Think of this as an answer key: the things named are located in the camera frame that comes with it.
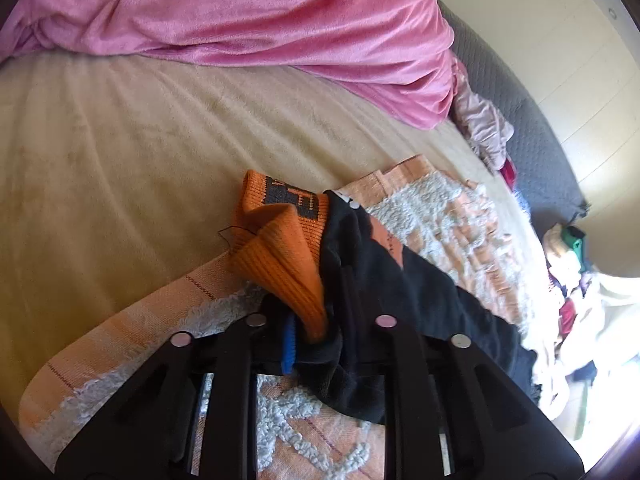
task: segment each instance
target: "laundry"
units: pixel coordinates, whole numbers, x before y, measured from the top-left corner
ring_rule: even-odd
[[[569,247],[580,261],[580,272],[591,269],[587,258],[587,235],[574,225],[567,225],[560,233],[562,241]]]
[[[353,354],[358,327],[379,314],[443,340],[465,333],[533,395],[536,353],[522,347],[518,329],[402,246],[357,202],[249,171],[234,225],[234,269],[298,314],[305,334],[297,346],[312,364],[296,365],[301,383],[337,411],[383,420],[383,378],[356,379]],[[361,314],[340,300],[345,266],[352,267],[357,290],[368,298]]]
[[[580,288],[577,288],[570,296],[576,316],[571,331],[558,349],[558,362],[564,368],[565,375],[582,368],[596,357],[598,334],[606,321],[599,288],[594,283],[586,295],[583,296]]]
[[[574,327],[574,321],[577,317],[577,312],[575,311],[574,300],[569,298],[564,302],[564,305],[560,307],[560,337],[565,339],[571,329]]]
[[[598,273],[590,289],[600,287],[605,311],[604,328],[598,333],[594,362],[608,374],[640,355],[640,278],[618,278]]]
[[[568,294],[566,291],[566,287],[560,285],[560,282],[555,279],[555,277],[549,273],[549,303],[550,308],[557,309],[558,312],[566,303]]]
[[[580,275],[580,290],[582,291],[583,297],[587,295],[587,290],[589,290],[589,287],[593,283],[594,276],[595,274],[589,271],[583,272]]]
[[[561,237],[562,226],[556,224],[547,231],[542,240],[549,273],[558,280],[560,287],[565,287],[565,297],[580,284],[580,268],[582,264],[578,256],[564,243]]]
[[[571,374],[572,381],[580,382],[584,381],[589,384],[593,384],[593,381],[598,375],[598,369],[593,361],[585,364],[582,368],[578,368],[573,374]]]
[[[487,169],[497,174],[507,162],[507,141],[513,137],[513,126],[489,99],[472,91],[466,68],[458,59],[453,60],[453,73],[454,122]]]

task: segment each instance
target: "mattress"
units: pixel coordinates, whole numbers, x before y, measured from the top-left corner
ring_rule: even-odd
[[[50,357],[228,248],[248,168],[321,191],[424,154],[485,185],[546,304],[532,227],[451,122],[417,130],[293,68],[27,56],[0,70],[0,131],[0,401],[14,419]]]

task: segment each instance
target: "clothing pile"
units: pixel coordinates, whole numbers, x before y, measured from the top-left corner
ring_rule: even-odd
[[[556,224],[543,239],[549,290],[558,308],[556,355],[564,375],[594,359],[598,334],[605,325],[597,273],[591,272],[586,236],[575,226]]]
[[[487,169],[497,174],[507,162],[507,141],[513,137],[513,126],[489,99],[472,91],[466,68],[459,59],[453,60],[453,75],[454,122]]]
[[[523,391],[538,392],[536,352],[524,345],[535,338],[521,336],[534,317],[529,280],[515,269],[512,241],[498,229],[493,207],[481,186],[456,181],[422,156],[320,194],[249,171],[228,233],[231,251],[52,358],[23,395],[21,433],[53,468],[86,421],[173,332],[220,332],[258,310],[269,291],[268,304],[296,314],[298,354],[292,376],[258,378],[258,469],[278,479],[343,478],[356,469],[382,478],[384,429],[370,423],[382,420],[382,378],[353,373],[361,323],[389,313],[437,338],[466,333]],[[336,301],[343,266],[354,270],[367,298],[355,317]]]

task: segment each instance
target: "pink velvet blanket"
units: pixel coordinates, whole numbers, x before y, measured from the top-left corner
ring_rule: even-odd
[[[216,66],[293,65],[431,128],[452,101],[436,0],[20,0],[0,61],[60,47]]]

